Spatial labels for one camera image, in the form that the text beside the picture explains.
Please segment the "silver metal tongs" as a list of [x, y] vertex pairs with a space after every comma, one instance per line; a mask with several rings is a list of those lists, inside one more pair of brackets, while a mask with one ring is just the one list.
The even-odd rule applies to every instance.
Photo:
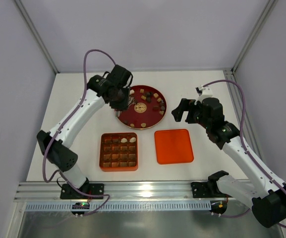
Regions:
[[127, 107], [123, 109], [116, 109], [115, 116], [118, 118], [123, 112], [127, 111], [131, 105], [137, 104], [137, 100], [134, 95], [130, 95], [127, 102]]

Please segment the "white oval chocolate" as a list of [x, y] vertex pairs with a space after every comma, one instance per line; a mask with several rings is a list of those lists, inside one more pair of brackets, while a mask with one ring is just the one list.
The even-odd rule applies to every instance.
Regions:
[[129, 142], [130, 142], [130, 143], [134, 143], [135, 141], [136, 141], [136, 138], [135, 138], [135, 137], [133, 137], [133, 138], [131, 138], [131, 139], [130, 139], [130, 141], [129, 141]]

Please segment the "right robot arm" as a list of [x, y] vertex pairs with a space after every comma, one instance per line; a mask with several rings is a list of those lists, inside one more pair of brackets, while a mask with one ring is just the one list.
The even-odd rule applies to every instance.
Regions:
[[187, 112], [186, 123], [201, 125], [211, 142], [229, 155], [245, 173], [251, 185], [244, 184], [225, 171], [208, 177], [212, 193], [230, 195], [251, 209], [256, 220], [269, 228], [286, 219], [286, 183], [275, 175], [246, 144], [240, 130], [225, 120], [217, 98], [202, 101], [181, 99], [172, 111], [176, 122]]

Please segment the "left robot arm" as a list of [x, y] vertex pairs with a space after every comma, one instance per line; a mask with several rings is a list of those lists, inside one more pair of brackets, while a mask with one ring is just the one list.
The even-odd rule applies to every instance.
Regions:
[[55, 165], [72, 188], [80, 189], [88, 179], [81, 172], [78, 156], [70, 147], [88, 120], [104, 105], [119, 112], [128, 109], [132, 80], [132, 73], [117, 64], [111, 72], [86, 79], [84, 92], [74, 108], [50, 131], [38, 132], [43, 162]]

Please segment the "orange chocolate box tray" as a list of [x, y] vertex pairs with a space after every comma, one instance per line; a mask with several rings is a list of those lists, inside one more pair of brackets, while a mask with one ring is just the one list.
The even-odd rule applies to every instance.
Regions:
[[131, 172], [138, 169], [138, 137], [136, 133], [104, 133], [101, 136], [99, 167], [103, 172]]

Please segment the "orange box lid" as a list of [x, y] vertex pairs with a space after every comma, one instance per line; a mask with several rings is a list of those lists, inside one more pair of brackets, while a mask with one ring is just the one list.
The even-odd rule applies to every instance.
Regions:
[[160, 165], [193, 162], [194, 154], [187, 129], [158, 130], [154, 133], [154, 139]]

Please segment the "red round plate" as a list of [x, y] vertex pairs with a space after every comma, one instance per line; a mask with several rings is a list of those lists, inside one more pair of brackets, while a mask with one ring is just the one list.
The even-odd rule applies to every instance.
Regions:
[[151, 128], [165, 117], [167, 111], [167, 103], [163, 94], [156, 88], [147, 85], [136, 85], [131, 87], [134, 90], [137, 104], [131, 105], [129, 109], [123, 112], [117, 119], [122, 123], [124, 120], [128, 124], [124, 124], [132, 129], [148, 129]]

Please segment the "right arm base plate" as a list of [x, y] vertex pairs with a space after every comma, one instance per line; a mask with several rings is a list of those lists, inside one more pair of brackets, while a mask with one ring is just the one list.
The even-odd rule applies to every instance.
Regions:
[[192, 182], [191, 190], [193, 198], [219, 198], [224, 195], [219, 191], [215, 181]]

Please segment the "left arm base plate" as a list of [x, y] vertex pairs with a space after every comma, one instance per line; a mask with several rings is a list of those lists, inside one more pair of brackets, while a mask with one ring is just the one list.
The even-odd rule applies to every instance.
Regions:
[[103, 199], [104, 184], [103, 183], [86, 183], [78, 189], [82, 193], [88, 195], [94, 195], [94, 197], [84, 196], [73, 189], [67, 183], [61, 186], [60, 199], [72, 200], [72, 199]]

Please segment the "aluminium front rail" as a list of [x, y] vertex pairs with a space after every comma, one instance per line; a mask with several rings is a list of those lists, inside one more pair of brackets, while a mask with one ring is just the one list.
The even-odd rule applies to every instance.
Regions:
[[[111, 199], [191, 199], [191, 181], [104, 181], [104, 192]], [[21, 182], [15, 200], [59, 200], [61, 188], [56, 182]]]

